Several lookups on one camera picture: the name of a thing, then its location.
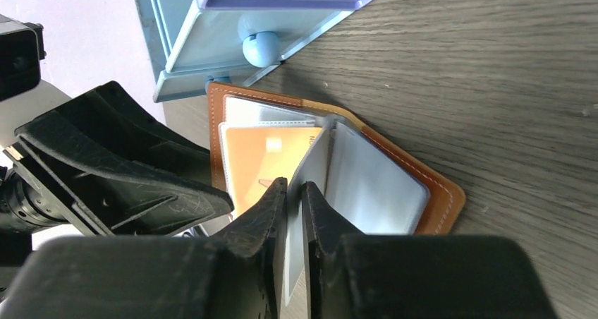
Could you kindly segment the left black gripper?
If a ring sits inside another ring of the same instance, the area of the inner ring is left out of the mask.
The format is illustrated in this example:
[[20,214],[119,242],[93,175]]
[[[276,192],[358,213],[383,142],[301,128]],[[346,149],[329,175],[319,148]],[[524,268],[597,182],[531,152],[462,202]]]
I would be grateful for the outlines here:
[[143,109],[116,81],[49,112],[1,146],[1,265],[21,266],[32,234],[70,223],[87,236],[174,235],[233,210],[209,150]]

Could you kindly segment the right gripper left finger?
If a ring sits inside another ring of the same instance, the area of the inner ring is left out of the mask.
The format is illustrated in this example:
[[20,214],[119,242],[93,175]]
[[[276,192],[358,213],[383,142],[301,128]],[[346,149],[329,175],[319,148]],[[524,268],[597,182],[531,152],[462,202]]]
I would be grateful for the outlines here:
[[29,257],[2,318],[277,318],[287,180],[208,238],[65,236]]

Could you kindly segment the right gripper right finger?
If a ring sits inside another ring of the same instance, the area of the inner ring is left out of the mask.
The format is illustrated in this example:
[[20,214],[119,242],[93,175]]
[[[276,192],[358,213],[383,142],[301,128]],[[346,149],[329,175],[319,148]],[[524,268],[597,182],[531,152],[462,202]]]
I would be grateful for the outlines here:
[[301,191],[311,318],[555,318],[526,252],[485,235],[367,235]]

